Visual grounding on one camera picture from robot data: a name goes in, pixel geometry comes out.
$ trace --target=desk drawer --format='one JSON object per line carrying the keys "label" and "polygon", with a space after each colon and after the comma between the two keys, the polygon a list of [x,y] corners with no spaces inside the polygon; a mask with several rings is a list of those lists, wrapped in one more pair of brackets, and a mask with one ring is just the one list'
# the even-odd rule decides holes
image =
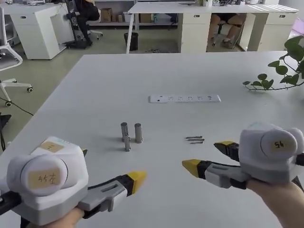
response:
{"label": "desk drawer", "polygon": [[270,13],[267,18],[267,25],[293,25],[296,13]]}
{"label": "desk drawer", "polygon": [[36,15],[31,14],[12,14],[11,19],[14,25],[37,25]]}
{"label": "desk drawer", "polygon": [[183,24],[210,24],[210,13],[184,13]]}
{"label": "desk drawer", "polygon": [[179,51],[186,54],[205,53],[207,48],[209,25],[182,25]]}

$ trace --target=power strip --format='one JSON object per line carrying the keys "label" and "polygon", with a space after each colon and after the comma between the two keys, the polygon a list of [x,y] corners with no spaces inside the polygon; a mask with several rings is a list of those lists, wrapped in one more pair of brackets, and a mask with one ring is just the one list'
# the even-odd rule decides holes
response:
{"label": "power strip", "polygon": [[190,102],[221,102],[218,95],[151,95],[150,103],[190,103]]}

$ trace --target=gray floor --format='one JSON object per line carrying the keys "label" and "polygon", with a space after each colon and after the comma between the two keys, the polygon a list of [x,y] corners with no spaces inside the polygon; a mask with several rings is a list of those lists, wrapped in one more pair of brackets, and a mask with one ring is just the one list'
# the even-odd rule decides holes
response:
{"label": "gray floor", "polygon": [[[125,53],[123,34],[127,32],[126,29],[103,30],[103,32],[104,36],[100,40],[96,40],[95,37],[92,38],[94,44],[87,50],[65,50],[52,60],[26,60],[25,56],[22,55],[24,58],[22,65],[2,71],[0,79],[15,78],[21,83],[31,83],[34,92],[28,93],[23,88],[9,88],[8,93],[12,101],[34,114],[82,55]],[[176,36],[176,29],[140,30],[139,50],[136,53],[145,53],[155,49],[164,53],[177,52]],[[209,47],[208,51],[223,52],[228,50],[217,45],[216,47]],[[3,101],[0,101],[0,112],[12,115],[9,124],[3,130],[6,142],[10,142],[30,120],[31,116],[14,106],[5,107]]]}

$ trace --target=human hand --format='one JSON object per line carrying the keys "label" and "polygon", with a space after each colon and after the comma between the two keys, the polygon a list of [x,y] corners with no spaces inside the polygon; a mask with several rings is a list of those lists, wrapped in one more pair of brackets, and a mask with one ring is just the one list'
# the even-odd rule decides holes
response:
{"label": "human hand", "polygon": [[304,227],[304,193],[296,184],[270,185],[250,180],[247,188],[262,198],[282,227]]}
{"label": "human hand", "polygon": [[49,223],[44,226],[36,226],[29,224],[27,228],[74,228],[77,222],[84,216],[84,212],[78,208],[74,208],[63,218]]}

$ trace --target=metal peg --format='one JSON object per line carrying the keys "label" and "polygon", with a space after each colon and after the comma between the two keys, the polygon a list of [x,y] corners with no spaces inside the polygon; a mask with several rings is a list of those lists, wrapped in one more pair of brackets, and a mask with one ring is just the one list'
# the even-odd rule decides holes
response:
{"label": "metal peg", "polygon": [[135,127],[135,142],[142,143],[143,142],[142,125],[140,123],[137,123],[134,125],[134,127]]}
{"label": "metal peg", "polygon": [[128,124],[126,122],[123,122],[120,124],[121,128],[122,128],[122,141],[124,141],[124,135],[127,134],[129,135],[128,132]]}
{"label": "metal peg", "polygon": [[201,141],[201,142],[190,142],[190,144],[203,144],[204,143],[204,141]]}
{"label": "metal peg", "polygon": [[199,141],[202,141],[202,142],[203,142],[203,141],[205,141],[205,139],[187,139],[187,141],[190,141],[190,142],[191,142],[191,141],[192,141],[192,142],[195,142],[195,141],[198,141],[198,142],[199,142]]}
{"label": "metal peg", "polygon": [[127,133],[124,134],[123,142],[124,142],[124,150],[129,152],[131,150],[131,146],[130,146],[130,138]]}
{"label": "metal peg", "polygon": [[192,137],[186,137],[186,139],[202,139],[203,136],[192,136]]}

